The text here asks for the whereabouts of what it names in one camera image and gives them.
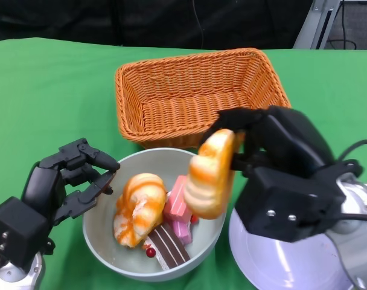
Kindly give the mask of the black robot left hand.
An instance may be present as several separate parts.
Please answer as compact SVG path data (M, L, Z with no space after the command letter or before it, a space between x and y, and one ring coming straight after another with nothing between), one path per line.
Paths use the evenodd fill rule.
M117 160L81 138L35 163L22 201L54 227L95 207L102 193L111 195L110 182L119 169Z

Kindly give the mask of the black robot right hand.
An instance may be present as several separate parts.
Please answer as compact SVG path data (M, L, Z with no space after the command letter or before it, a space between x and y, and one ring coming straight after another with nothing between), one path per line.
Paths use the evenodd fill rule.
M219 129L244 134L244 152L233 155L231 169L241 171L245 177L256 167L269 167L308 178L336 162L313 123L295 109L270 106L221 110L200 142L204 143Z

